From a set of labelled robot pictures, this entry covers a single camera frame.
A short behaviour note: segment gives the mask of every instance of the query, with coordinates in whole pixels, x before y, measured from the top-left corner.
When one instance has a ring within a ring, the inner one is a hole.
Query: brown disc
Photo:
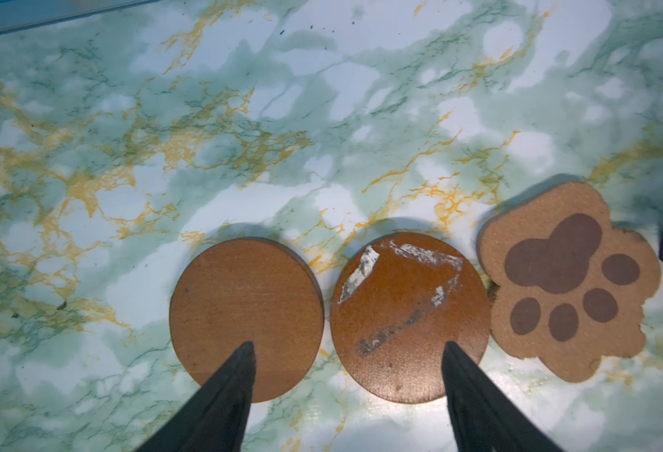
[[[463,255],[422,234],[374,240],[341,272],[331,338],[341,363],[369,392],[392,402],[444,395],[447,341],[479,362],[489,339],[489,301]]]
[[[253,341],[253,402],[287,392],[321,344],[323,305],[311,270],[290,249],[250,238],[219,243],[195,258],[171,298],[171,339],[199,384],[245,341]]]

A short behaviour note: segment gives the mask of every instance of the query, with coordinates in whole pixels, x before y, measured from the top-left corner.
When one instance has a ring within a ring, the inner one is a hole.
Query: paw-shaped coaster
[[[558,185],[494,218],[478,248],[499,285],[492,335],[508,354],[540,357],[580,382],[601,357],[642,350],[642,305],[660,284],[660,263],[640,234],[613,228],[589,185]]]

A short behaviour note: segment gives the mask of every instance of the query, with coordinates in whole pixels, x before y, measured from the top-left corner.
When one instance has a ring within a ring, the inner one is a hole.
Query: marble-patterned surface
[[[168,303],[220,240],[286,244],[326,302],[397,230],[476,262],[495,212],[587,180],[663,228],[663,0],[161,0],[0,36],[0,450],[132,450],[197,388]],[[634,359],[585,383],[481,367],[566,450],[663,450],[663,276]],[[328,328],[244,450],[455,450]]]

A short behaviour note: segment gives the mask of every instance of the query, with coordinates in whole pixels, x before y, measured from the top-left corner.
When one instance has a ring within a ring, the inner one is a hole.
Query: white residue
[[[415,247],[413,244],[408,243],[399,247],[394,243],[394,240],[390,240],[388,246],[394,250],[397,256],[401,256],[402,258],[416,259],[422,264],[431,264],[433,266],[449,264],[457,271],[462,271],[462,258],[457,258],[443,252],[432,251],[431,249]]]
[[[444,297],[447,295],[447,293],[442,286],[437,287],[435,292],[437,293],[432,297],[432,304],[434,307],[439,307],[439,305],[444,301]]]
[[[339,304],[348,300],[349,297],[354,294],[354,291],[362,285],[364,279],[372,274],[374,264],[376,264],[378,258],[379,253],[376,252],[374,248],[371,246],[366,247],[364,254],[362,254],[361,262],[359,262],[359,266],[354,270],[354,273],[346,279],[344,287],[341,288],[341,296],[338,299]]]

